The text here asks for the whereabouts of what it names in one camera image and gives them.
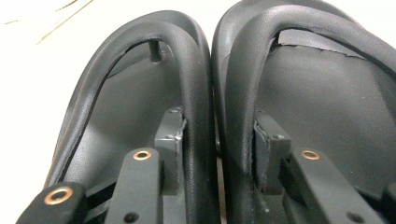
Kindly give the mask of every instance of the white surface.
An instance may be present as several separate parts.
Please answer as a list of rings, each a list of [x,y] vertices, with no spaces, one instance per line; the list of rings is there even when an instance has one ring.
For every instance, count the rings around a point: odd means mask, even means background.
[[[35,43],[42,21],[0,27],[2,223],[15,223],[41,190],[73,89],[92,54],[113,31],[139,16],[173,9],[196,19],[210,46],[220,17],[236,2],[93,0],[39,45]],[[391,0],[329,2],[396,47]]]

